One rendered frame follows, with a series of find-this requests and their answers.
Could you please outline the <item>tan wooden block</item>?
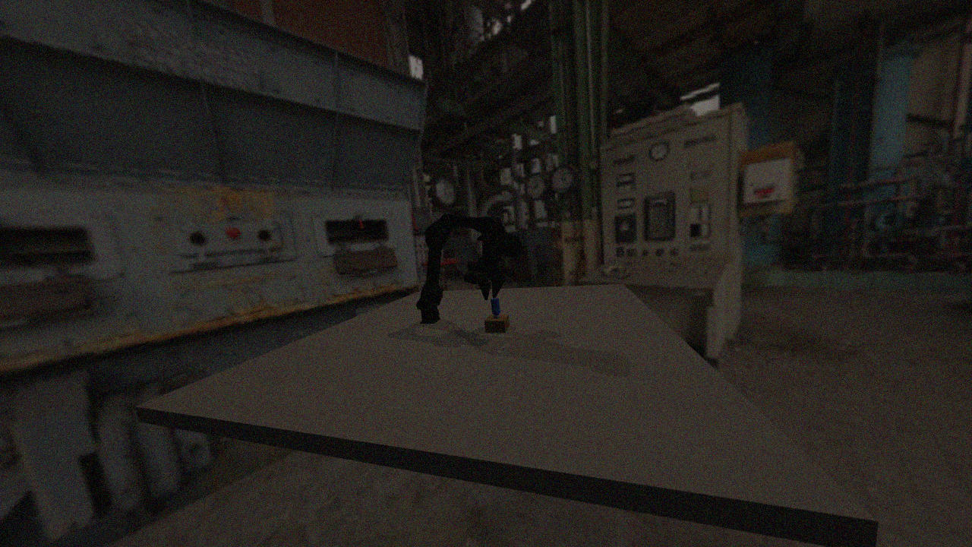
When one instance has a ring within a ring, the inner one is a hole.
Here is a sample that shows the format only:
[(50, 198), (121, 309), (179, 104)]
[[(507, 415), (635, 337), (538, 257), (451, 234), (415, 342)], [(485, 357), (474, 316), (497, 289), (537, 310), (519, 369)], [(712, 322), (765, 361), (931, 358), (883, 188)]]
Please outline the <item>tan wooden block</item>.
[(484, 320), (485, 333), (506, 333), (508, 327), (510, 326), (508, 315), (499, 316), (499, 318), (495, 318), (495, 315), (489, 315), (488, 318)]

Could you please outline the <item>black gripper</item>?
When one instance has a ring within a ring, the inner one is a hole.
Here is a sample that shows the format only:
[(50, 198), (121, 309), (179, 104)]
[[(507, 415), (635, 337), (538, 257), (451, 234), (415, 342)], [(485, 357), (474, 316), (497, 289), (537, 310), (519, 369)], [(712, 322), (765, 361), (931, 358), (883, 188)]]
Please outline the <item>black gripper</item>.
[(466, 283), (478, 284), (481, 288), (484, 300), (488, 300), (491, 286), (491, 283), (488, 282), (488, 278), (491, 278), (492, 296), (495, 299), (496, 295), (499, 294), (501, 285), (503, 285), (503, 283), (505, 283), (507, 280), (504, 278), (504, 276), (514, 277), (515, 271), (514, 269), (508, 269), (508, 267), (499, 267), (499, 262), (501, 262), (499, 255), (490, 256), (482, 254), (480, 261), (482, 261), (482, 273), (477, 273), (477, 271), (469, 271), (469, 273), (465, 273), (464, 281)]

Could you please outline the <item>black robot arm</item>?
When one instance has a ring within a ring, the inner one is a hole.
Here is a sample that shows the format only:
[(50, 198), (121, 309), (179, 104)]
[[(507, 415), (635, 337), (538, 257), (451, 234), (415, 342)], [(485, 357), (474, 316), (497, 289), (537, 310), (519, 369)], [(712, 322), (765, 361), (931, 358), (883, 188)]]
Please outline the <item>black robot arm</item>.
[[(416, 307), (421, 309), (420, 324), (434, 324), (440, 320), (440, 305), (443, 289), (440, 288), (440, 259), (442, 247), (447, 244), (447, 236), (453, 226), (466, 227), (481, 232), (477, 240), (482, 240), (483, 255), (501, 255), (518, 258), (522, 252), (519, 236), (508, 236), (503, 223), (497, 216), (459, 216), (445, 213), (426, 229), (428, 245), (428, 269), (424, 285)], [(487, 236), (488, 235), (488, 236)]]

